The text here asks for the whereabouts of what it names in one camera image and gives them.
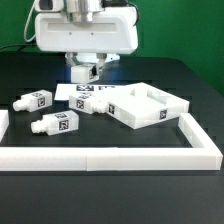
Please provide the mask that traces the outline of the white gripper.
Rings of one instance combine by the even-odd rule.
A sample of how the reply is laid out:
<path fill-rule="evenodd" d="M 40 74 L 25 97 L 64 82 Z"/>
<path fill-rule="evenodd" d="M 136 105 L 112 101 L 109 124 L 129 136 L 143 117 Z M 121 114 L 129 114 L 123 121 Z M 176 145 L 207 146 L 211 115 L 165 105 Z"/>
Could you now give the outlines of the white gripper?
<path fill-rule="evenodd" d="M 64 13 L 40 13 L 35 19 L 37 46 L 42 51 L 97 53 L 93 74 L 99 75 L 105 54 L 130 54 L 138 47 L 137 12 L 133 7 L 107 7 L 92 22 L 71 22 Z M 75 65 L 72 53 L 66 64 Z"/>

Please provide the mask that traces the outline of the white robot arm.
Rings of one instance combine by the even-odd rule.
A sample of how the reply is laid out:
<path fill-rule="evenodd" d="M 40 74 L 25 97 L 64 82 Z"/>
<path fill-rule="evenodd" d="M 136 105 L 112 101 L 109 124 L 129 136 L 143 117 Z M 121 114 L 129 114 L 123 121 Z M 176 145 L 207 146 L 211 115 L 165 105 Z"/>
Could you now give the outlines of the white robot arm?
<path fill-rule="evenodd" d="M 138 47 L 138 9 L 128 0 L 35 0 L 39 49 L 64 52 L 74 82 L 98 79 L 109 54 Z"/>

